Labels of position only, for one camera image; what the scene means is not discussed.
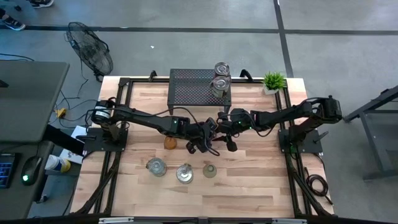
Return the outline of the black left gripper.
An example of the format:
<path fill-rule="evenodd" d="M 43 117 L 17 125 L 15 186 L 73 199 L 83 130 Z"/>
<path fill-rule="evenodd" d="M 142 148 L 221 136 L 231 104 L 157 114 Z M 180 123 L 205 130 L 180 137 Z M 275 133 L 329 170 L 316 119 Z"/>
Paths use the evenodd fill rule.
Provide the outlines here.
<path fill-rule="evenodd" d="M 220 153 L 212 148 L 211 143 L 214 138 L 217 138 L 216 127 L 217 123 L 213 118 L 208 118 L 205 122 L 189 124 L 185 136 L 188 141 L 186 144 L 188 152 L 194 154 L 196 151 L 200 151 L 219 155 Z"/>

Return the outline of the green-tinted glass candlestick holder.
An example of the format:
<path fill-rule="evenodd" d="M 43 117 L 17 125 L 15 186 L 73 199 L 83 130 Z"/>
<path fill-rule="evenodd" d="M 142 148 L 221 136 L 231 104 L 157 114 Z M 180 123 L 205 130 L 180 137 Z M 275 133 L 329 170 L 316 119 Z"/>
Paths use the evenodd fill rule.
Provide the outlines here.
<path fill-rule="evenodd" d="M 217 168 L 213 164 L 207 164 L 203 167 L 203 175 L 206 178 L 214 178 L 217 175 Z"/>

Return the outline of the silver candle tin cake label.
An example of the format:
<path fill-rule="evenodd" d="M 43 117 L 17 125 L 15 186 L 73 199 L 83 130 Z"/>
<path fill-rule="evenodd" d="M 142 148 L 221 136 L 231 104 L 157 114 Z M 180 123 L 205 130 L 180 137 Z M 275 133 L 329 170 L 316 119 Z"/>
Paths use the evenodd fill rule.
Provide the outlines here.
<path fill-rule="evenodd" d="M 230 87 L 230 79 L 224 76 L 215 77 L 211 83 L 211 92 L 216 98 L 224 98 L 227 95 Z"/>
<path fill-rule="evenodd" d="M 190 164 L 183 164 L 176 171 L 177 180 L 181 184 L 189 184 L 193 180 L 193 170 Z"/>

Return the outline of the silver candle tin brown label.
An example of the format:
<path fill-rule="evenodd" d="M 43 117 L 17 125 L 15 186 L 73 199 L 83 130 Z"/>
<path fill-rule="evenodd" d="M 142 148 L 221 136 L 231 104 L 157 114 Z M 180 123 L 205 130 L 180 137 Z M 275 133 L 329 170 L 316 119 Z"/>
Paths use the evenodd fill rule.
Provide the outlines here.
<path fill-rule="evenodd" d="M 152 175 L 156 177 L 162 177 L 167 172 L 167 165 L 162 159 L 155 157 L 147 162 L 146 169 Z"/>

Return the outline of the silver candle tin red label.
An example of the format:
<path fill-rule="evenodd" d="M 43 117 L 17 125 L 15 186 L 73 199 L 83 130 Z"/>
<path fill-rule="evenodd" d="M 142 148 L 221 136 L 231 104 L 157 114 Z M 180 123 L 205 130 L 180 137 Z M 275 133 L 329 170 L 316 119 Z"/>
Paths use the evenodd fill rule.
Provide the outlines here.
<path fill-rule="evenodd" d="M 230 69 L 226 62 L 218 62 L 214 66 L 214 76 L 215 77 L 229 77 Z"/>

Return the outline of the green plant in white pot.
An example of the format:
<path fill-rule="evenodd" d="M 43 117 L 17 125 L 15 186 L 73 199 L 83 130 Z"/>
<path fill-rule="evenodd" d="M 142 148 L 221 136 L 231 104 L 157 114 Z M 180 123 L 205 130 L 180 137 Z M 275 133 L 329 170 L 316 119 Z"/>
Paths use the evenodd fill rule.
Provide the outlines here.
<path fill-rule="evenodd" d="M 285 77 L 280 72 L 267 72 L 262 83 L 266 95 L 273 95 L 287 87 Z"/>

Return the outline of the white paper sheet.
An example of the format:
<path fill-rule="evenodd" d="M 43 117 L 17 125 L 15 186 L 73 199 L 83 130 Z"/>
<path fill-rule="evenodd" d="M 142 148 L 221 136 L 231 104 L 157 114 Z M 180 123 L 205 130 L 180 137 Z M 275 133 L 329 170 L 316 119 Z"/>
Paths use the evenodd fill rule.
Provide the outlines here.
<path fill-rule="evenodd" d="M 73 139 L 76 139 L 77 136 L 86 136 L 86 128 L 82 126 L 76 126 L 71 134 L 71 137 Z M 88 153 L 87 151 L 83 151 L 83 155 L 79 156 L 77 154 L 72 153 L 68 149 L 63 149 L 59 157 L 76 164 L 82 164 L 82 161 L 87 155 L 87 153 Z"/>

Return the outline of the black rectangular bar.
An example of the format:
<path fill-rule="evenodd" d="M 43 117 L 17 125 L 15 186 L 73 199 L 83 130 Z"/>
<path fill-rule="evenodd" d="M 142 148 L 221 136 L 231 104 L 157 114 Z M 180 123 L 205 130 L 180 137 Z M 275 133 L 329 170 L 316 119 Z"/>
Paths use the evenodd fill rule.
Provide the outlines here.
<path fill-rule="evenodd" d="M 83 156 L 83 148 L 85 144 L 65 134 L 60 129 L 57 129 L 52 125 L 49 124 L 47 125 L 42 140 L 50 141 L 57 146 L 60 146 L 64 149 L 71 151 L 74 154 Z"/>

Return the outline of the black floor fan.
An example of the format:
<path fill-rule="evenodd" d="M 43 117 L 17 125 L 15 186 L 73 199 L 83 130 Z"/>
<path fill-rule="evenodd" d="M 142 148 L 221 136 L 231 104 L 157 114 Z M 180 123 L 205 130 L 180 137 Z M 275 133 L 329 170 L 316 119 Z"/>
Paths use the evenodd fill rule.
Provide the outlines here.
<path fill-rule="evenodd" d="M 81 22 L 69 22 L 67 41 L 82 63 L 93 71 L 97 82 L 113 71 L 109 45 L 101 40 L 88 26 Z"/>

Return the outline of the black computer mouse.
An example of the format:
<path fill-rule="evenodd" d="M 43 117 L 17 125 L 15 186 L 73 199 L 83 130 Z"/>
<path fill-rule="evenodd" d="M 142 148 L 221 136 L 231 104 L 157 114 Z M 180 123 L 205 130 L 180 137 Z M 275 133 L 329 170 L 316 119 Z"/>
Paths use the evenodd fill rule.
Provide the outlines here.
<path fill-rule="evenodd" d="M 32 156 L 26 160 L 21 170 L 21 181 L 25 186 L 33 185 L 38 176 L 39 169 L 42 163 L 42 158 L 39 156 Z"/>

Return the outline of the dark grey desk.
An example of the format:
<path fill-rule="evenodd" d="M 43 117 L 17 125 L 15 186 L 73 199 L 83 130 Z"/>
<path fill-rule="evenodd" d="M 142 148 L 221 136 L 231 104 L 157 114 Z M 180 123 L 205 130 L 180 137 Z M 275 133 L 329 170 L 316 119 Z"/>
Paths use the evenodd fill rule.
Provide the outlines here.
<path fill-rule="evenodd" d="M 17 220 L 27 218 L 33 202 L 42 198 L 47 176 L 45 165 L 51 155 L 54 144 L 42 141 L 37 144 L 0 144 L 1 153 L 17 154 L 17 164 L 12 176 L 11 185 L 7 189 L 0 189 L 0 220 Z M 26 160 L 32 156 L 42 158 L 39 176 L 33 185 L 25 186 L 21 181 L 21 170 Z"/>

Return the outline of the black backlit keyboard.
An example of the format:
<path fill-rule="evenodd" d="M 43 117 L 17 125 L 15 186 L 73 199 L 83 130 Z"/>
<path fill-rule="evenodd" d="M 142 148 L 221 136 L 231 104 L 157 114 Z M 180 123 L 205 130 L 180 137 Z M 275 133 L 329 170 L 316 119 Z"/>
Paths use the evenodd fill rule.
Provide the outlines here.
<path fill-rule="evenodd" d="M 0 189 L 7 189 L 11 185 L 12 176 L 16 169 L 17 154 L 0 154 Z"/>

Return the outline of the black metal table frame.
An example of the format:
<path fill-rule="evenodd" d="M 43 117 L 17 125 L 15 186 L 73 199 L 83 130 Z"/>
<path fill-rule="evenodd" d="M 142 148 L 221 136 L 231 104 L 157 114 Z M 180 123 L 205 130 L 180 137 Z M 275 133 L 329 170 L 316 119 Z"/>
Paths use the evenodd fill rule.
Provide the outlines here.
<path fill-rule="evenodd" d="M 131 108 L 150 114 L 168 109 L 168 81 L 155 77 L 126 77 L 132 81 Z M 273 112 L 277 109 L 274 95 L 265 95 L 262 83 L 234 83 L 232 108 Z M 177 148 L 164 149 L 164 136 L 158 131 L 131 124 L 127 146 L 121 155 L 116 177 L 112 216 L 130 217 L 293 217 L 292 197 L 285 166 L 279 149 L 279 125 L 266 138 L 245 131 L 234 138 L 238 150 L 229 152 L 223 142 L 214 142 L 220 157 L 197 151 L 189 154 L 186 141 L 178 140 Z M 104 152 L 97 151 L 84 159 L 78 178 L 71 212 L 77 212 L 97 188 L 104 162 Z M 158 157 L 165 161 L 167 173 L 155 177 L 147 162 Z M 193 168 L 190 184 L 176 178 L 184 164 Z M 214 178 L 203 175 L 203 167 L 217 168 Z"/>

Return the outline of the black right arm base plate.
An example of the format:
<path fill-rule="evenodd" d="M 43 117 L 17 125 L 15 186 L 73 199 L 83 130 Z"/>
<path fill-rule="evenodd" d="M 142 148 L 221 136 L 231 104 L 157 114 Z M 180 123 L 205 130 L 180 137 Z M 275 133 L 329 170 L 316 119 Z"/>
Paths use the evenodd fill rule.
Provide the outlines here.
<path fill-rule="evenodd" d="M 328 134 L 328 131 L 319 134 L 317 129 L 308 133 L 302 142 L 294 143 L 289 139 L 289 131 L 286 129 L 279 130 L 278 138 L 280 151 L 282 153 L 310 153 L 323 154 L 321 139 Z"/>

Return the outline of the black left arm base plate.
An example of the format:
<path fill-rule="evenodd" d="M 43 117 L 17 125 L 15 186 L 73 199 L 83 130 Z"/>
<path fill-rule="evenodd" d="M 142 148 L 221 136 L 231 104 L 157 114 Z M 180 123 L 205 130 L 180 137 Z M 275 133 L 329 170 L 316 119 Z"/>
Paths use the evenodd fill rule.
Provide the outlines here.
<path fill-rule="evenodd" d="M 105 152 L 121 152 L 124 151 L 127 144 L 128 131 L 122 129 L 119 131 L 116 139 L 111 134 L 107 134 L 101 128 L 90 128 L 88 134 L 83 136 L 85 142 L 85 151 L 105 151 Z"/>

